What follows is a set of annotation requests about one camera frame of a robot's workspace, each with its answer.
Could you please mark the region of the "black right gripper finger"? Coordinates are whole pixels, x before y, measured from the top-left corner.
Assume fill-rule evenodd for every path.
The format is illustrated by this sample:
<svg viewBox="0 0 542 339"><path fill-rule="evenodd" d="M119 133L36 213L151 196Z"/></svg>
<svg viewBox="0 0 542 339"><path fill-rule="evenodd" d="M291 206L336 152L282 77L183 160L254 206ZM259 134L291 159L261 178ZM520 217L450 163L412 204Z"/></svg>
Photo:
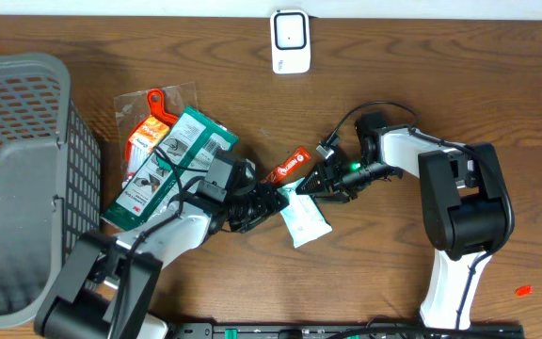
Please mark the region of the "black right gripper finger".
<svg viewBox="0 0 542 339"><path fill-rule="evenodd" d="M351 197L343 193L316 195L315 199L320 203L348 203L351 201Z"/></svg>
<svg viewBox="0 0 542 339"><path fill-rule="evenodd" d="M312 169L295 189L298 195L319 195L328 192L327 172L324 169Z"/></svg>

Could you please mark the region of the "small red floor marker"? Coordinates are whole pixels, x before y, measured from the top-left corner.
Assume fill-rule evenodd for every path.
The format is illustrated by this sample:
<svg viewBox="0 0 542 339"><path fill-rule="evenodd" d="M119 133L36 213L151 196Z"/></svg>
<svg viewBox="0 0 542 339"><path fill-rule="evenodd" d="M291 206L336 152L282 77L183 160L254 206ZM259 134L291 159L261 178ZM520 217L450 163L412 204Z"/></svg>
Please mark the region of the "small red floor marker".
<svg viewBox="0 0 542 339"><path fill-rule="evenodd" d="M532 293L533 293L533 287L531 285L521 286L515 291L515 295L517 297L528 296Z"/></svg>

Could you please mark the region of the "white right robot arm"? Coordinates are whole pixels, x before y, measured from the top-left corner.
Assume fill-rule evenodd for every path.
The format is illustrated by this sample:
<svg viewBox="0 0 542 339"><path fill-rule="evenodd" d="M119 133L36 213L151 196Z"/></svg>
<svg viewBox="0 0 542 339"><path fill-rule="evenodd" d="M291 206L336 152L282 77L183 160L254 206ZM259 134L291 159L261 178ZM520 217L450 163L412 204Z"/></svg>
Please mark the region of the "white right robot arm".
<svg viewBox="0 0 542 339"><path fill-rule="evenodd" d="M434 248L430 284L419 314L426 327L467 330L486 264L515 227L513 205L490 143L430 137L410 125L387 125L382 112L355 122L360 159L349 161L337 134L320 142L317 163L296 188L318 201L347 203L372 182L419 180L422 221Z"/></svg>

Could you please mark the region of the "pale green small packet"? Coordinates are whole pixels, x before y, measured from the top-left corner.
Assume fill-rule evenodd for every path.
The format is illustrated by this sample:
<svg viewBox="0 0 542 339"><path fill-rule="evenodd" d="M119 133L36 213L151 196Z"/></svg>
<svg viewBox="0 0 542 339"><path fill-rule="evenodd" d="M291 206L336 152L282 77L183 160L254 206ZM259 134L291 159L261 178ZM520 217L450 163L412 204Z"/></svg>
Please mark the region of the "pale green small packet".
<svg viewBox="0 0 542 339"><path fill-rule="evenodd" d="M298 195L295 189L303 178L279 188L279 193L288 200L288 206L280 211L293 239L294 247L318 239L332 231L316 203L309 195Z"/></svg>

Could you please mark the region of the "green packaged item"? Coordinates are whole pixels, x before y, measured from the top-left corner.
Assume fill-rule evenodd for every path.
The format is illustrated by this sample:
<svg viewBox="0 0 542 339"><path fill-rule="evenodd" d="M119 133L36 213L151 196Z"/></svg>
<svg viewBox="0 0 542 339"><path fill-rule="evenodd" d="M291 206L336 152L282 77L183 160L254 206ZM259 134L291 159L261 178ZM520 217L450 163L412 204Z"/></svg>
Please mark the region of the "green packaged item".
<svg viewBox="0 0 542 339"><path fill-rule="evenodd" d="M129 231L162 214L180 187L204 175L215 154L231 150L238 140L237 135L194 107L186 107L102 219Z"/></svg>

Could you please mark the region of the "white barcode scanner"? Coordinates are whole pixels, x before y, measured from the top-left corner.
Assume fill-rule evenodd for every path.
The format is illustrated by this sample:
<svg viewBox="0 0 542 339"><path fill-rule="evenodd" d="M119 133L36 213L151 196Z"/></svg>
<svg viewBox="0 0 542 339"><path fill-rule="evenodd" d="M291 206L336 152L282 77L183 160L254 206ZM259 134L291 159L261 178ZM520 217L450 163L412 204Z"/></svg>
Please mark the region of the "white barcode scanner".
<svg viewBox="0 0 542 339"><path fill-rule="evenodd" d="M301 9L278 9L270 17L275 74L306 73L311 66L310 18Z"/></svg>

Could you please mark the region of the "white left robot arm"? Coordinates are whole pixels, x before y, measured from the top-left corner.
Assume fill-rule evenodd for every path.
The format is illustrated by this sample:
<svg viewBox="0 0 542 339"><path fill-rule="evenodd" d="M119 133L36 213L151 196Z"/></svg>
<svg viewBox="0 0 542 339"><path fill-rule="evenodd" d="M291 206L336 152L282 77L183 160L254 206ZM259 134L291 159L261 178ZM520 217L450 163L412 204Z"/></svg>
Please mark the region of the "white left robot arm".
<svg viewBox="0 0 542 339"><path fill-rule="evenodd" d="M79 237L35 318L44 338L136 338L165 266L228 224L245 233L288 201L269 183L230 189L201 176L172 197L164 214L114 237Z"/></svg>

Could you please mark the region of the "red snack stick packet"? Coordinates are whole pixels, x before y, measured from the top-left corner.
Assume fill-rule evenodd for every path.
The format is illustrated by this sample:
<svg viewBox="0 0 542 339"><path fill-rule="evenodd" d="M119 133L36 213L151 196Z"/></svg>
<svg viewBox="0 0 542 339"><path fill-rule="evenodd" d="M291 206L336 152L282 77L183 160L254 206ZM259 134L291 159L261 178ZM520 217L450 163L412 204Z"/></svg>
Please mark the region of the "red snack stick packet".
<svg viewBox="0 0 542 339"><path fill-rule="evenodd" d="M304 147L298 147L283 164L275 167L264 179L262 179L262 182L271 183L273 185L278 184L310 160L311 154Z"/></svg>

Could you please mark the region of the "red packaged item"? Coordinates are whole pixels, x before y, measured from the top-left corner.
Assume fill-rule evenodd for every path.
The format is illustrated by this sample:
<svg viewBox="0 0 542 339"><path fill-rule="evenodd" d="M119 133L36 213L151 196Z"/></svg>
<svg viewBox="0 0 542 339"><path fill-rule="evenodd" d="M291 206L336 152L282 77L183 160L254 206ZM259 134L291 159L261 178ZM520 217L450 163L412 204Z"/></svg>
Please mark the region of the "red packaged item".
<svg viewBox="0 0 542 339"><path fill-rule="evenodd" d="M115 98L114 106L120 135L122 186L126 186L184 109L198 107L196 86L185 83L123 94Z"/></svg>

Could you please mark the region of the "grey plastic basket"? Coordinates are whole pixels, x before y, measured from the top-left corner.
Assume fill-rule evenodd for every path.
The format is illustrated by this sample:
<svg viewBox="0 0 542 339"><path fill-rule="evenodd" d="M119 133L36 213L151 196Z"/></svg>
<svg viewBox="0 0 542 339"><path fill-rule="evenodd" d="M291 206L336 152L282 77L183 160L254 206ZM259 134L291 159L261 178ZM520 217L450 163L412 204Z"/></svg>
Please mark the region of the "grey plastic basket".
<svg viewBox="0 0 542 339"><path fill-rule="evenodd" d="M56 57L0 56L0 329L32 320L100 225L101 150Z"/></svg>

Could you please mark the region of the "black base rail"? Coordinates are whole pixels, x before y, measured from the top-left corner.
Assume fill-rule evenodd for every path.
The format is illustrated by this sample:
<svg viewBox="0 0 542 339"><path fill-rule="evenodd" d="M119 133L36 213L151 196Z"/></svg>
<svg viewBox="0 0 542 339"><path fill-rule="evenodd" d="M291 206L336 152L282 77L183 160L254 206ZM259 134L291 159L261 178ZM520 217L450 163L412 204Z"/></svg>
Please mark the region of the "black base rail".
<svg viewBox="0 0 542 339"><path fill-rule="evenodd" d="M192 319L171 323L167 339L445 339L506 338L524 339L523 327L515 323L476 323L466 330L430 328L414 319L376 315L359 323L219 323L212 319Z"/></svg>

